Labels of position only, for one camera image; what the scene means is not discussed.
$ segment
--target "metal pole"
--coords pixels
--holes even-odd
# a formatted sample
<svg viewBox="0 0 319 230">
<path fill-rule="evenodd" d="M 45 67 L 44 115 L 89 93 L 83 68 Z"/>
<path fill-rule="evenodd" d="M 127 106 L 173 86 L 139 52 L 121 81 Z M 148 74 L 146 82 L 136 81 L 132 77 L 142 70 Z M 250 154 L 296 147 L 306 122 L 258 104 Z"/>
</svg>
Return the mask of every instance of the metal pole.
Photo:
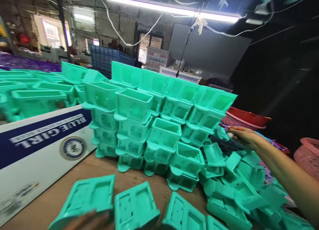
<svg viewBox="0 0 319 230">
<path fill-rule="evenodd" d="M 66 37 L 65 19 L 64 19 L 64 13 L 63 13 L 63 0 L 56 0 L 56 1 L 57 1 L 57 5 L 58 5 L 58 10 L 59 10 L 59 18 L 60 18 L 60 21 L 62 23 L 64 39 L 65 39 L 65 43 L 66 43 L 67 61 L 69 63 L 72 63 L 72 58 L 70 55 L 70 48 L 69 48 L 69 45 L 67 43 L 67 37 Z"/>
</svg>

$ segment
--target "pink plastic container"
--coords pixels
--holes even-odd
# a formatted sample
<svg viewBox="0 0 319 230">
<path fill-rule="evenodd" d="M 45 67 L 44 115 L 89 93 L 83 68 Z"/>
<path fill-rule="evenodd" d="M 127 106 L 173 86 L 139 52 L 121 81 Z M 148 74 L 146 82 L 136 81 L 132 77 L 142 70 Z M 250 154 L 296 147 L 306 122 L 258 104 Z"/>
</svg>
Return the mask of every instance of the pink plastic container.
<svg viewBox="0 0 319 230">
<path fill-rule="evenodd" d="M 301 168 L 319 180 L 319 140 L 302 138 L 300 142 L 302 146 L 297 149 L 293 157 Z"/>
</svg>

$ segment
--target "table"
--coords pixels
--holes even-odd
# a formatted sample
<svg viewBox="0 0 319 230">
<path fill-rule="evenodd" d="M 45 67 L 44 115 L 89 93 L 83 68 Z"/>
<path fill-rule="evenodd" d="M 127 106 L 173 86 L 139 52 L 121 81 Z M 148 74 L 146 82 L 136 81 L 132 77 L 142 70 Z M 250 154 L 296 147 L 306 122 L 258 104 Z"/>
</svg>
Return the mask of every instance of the table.
<svg viewBox="0 0 319 230">
<path fill-rule="evenodd" d="M 129 170 L 126 173 L 120 173 L 117 170 L 116 163 L 117 159 L 115 158 L 98 159 L 95 157 L 94 152 L 91 153 L 3 225 L 1 230 L 48 229 L 50 223 L 59 214 L 76 181 L 111 174 L 116 176 L 113 196 L 143 182 L 149 182 L 156 206 L 161 211 L 161 216 L 157 223 L 160 225 L 164 208 L 172 194 L 166 178 L 157 174 L 147 177 L 143 170 Z M 178 193 L 204 215 L 209 214 L 206 210 L 206 195 L 200 184 L 194 188 L 192 193 L 183 190 L 178 190 Z"/>
</svg>

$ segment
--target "circular logo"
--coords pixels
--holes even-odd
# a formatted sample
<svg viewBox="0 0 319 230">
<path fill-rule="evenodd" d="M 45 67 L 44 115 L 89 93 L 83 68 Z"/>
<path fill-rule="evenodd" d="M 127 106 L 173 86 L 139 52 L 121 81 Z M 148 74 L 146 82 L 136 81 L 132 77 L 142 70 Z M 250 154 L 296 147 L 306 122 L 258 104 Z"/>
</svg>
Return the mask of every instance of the circular logo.
<svg viewBox="0 0 319 230">
<path fill-rule="evenodd" d="M 81 137 L 72 136 L 60 144 L 60 154 L 66 160 L 77 160 L 81 158 L 87 149 L 85 140 Z"/>
</svg>

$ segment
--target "white cardboard box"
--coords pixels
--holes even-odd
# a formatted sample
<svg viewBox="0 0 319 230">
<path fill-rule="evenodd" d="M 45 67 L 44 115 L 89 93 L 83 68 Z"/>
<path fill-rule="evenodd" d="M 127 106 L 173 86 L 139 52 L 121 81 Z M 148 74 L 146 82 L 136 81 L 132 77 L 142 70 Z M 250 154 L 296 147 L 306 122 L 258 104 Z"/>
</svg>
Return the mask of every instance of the white cardboard box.
<svg viewBox="0 0 319 230">
<path fill-rule="evenodd" d="M 77 105 L 0 126 L 0 227 L 96 148 L 91 120 Z"/>
</svg>

